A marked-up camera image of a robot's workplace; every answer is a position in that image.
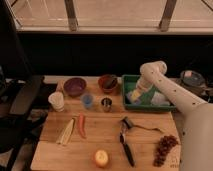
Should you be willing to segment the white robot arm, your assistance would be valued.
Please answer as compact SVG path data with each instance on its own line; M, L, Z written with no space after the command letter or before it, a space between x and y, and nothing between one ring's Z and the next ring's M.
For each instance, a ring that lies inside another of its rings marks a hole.
M163 61L142 64L139 92L154 85L184 115L180 171L213 171L213 104L171 81L166 71Z

